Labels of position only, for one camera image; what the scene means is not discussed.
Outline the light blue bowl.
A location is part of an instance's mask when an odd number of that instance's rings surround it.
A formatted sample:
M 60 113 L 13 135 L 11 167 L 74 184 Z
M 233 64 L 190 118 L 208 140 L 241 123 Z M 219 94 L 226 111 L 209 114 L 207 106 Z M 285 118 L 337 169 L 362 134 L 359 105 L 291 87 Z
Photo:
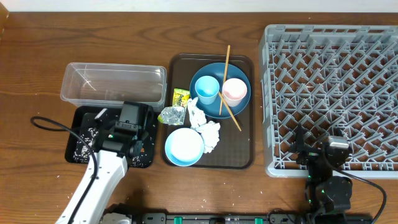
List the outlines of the light blue bowl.
M 203 153 L 203 139 L 200 134 L 193 129 L 176 129 L 166 139 L 166 158 L 176 166 L 192 166 L 200 160 Z

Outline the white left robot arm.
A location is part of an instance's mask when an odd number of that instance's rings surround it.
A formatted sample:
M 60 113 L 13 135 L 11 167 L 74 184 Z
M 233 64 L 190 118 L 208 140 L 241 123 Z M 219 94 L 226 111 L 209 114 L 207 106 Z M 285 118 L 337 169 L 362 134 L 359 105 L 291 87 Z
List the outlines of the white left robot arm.
M 147 127 L 153 119 L 153 107 L 127 101 L 117 119 L 106 108 L 95 116 L 97 134 L 85 145 L 91 156 L 88 167 L 57 223 L 100 222 L 112 192 L 150 138 Z

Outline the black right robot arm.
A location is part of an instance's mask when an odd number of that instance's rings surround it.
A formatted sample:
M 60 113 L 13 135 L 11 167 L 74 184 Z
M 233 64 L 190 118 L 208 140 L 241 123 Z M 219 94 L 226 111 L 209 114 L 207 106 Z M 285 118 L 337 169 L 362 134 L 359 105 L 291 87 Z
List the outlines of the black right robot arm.
M 347 223 L 345 211 L 351 208 L 353 183 L 348 177 L 333 175 L 333 171 L 349 156 L 348 140 L 342 136 L 329 136 L 318 147 L 310 147 L 305 144 L 305 133 L 299 124 L 289 151 L 297 155 L 297 164 L 307 167 L 305 199 L 310 210 L 297 216 L 294 222 Z

